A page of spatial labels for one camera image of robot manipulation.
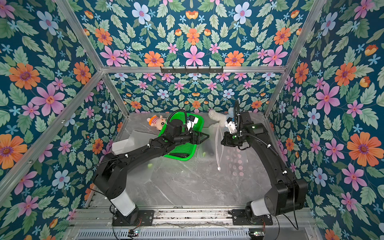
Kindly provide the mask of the green plastic basket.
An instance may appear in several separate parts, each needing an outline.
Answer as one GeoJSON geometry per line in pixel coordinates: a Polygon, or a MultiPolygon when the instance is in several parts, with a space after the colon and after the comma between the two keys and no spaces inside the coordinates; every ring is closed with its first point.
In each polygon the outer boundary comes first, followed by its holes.
{"type": "Polygon", "coordinates": [[[197,149],[197,145],[192,144],[181,144],[180,137],[182,135],[189,134],[191,132],[201,132],[204,126],[204,118],[195,114],[188,114],[185,110],[179,109],[170,114],[167,118],[167,122],[164,125],[163,129],[160,131],[159,136],[163,137],[165,142],[170,142],[171,146],[166,147],[167,153],[164,155],[166,158],[178,160],[178,161],[188,161],[193,157],[197,149]],[[193,115],[199,119],[199,122],[195,124],[192,131],[187,129],[187,117],[193,115]],[[187,158],[177,158],[170,156],[169,153],[182,153],[188,154],[187,158]]]}

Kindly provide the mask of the clear zip-top bag pink zipper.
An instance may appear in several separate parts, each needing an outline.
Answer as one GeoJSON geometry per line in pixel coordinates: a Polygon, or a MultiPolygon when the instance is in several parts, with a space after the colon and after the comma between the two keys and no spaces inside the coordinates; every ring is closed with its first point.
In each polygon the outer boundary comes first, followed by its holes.
{"type": "Polygon", "coordinates": [[[217,169],[221,171],[221,160],[223,156],[224,146],[221,144],[223,140],[223,132],[220,126],[217,127],[216,135],[215,135],[215,151],[216,151],[216,161],[217,161],[217,169]]]}

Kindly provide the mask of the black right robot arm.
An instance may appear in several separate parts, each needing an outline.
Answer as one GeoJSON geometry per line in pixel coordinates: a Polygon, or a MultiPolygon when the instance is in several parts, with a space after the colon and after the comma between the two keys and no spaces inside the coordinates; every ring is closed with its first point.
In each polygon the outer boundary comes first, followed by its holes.
{"type": "Polygon", "coordinates": [[[252,121],[248,112],[235,114],[225,122],[221,145],[237,147],[243,151],[253,149],[259,156],[271,183],[271,188],[262,199],[247,203],[245,214],[250,219],[261,216],[279,216],[301,210],[306,201],[308,184],[297,179],[273,146],[273,139],[263,124],[252,121]]]}

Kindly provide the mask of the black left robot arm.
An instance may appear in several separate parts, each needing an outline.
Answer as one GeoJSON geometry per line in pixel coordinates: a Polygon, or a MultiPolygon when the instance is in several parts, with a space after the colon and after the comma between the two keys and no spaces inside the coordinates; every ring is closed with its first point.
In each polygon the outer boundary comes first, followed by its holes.
{"type": "Polygon", "coordinates": [[[126,188],[129,172],[178,146],[200,145],[208,138],[208,134],[188,128],[181,120],[172,120],[165,126],[165,132],[147,145],[119,155],[107,154],[98,165],[93,183],[122,216],[128,217],[137,208],[126,188]]]}

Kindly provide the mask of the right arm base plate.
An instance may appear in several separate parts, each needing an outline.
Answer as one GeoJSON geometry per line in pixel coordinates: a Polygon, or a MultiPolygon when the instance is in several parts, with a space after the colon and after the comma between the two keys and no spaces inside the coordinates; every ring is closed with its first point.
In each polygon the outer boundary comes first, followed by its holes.
{"type": "Polygon", "coordinates": [[[228,211],[228,214],[232,217],[233,225],[245,226],[272,226],[273,219],[270,215],[254,216],[253,213],[248,213],[244,209],[233,209],[228,211]]]}

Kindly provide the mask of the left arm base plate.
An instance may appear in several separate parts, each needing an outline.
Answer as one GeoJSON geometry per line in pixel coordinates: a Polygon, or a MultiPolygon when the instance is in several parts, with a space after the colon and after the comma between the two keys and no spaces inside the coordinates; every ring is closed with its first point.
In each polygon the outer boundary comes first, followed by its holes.
{"type": "Polygon", "coordinates": [[[113,227],[147,227],[154,220],[153,210],[134,210],[128,216],[123,216],[119,211],[113,214],[113,227]]]}

